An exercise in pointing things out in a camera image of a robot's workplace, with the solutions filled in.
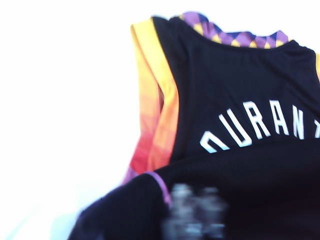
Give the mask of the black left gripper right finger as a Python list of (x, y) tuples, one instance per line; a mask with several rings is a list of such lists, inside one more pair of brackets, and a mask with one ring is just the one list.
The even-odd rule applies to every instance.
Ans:
[(200, 219), (204, 240), (225, 239), (225, 212), (228, 205), (215, 187), (205, 187), (199, 197)]

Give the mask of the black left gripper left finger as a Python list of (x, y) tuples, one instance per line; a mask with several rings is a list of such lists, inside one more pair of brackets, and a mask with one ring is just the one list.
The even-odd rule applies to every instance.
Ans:
[(195, 218), (195, 196), (191, 187), (176, 184), (171, 192), (172, 207), (166, 222), (168, 240), (197, 240), (198, 220)]

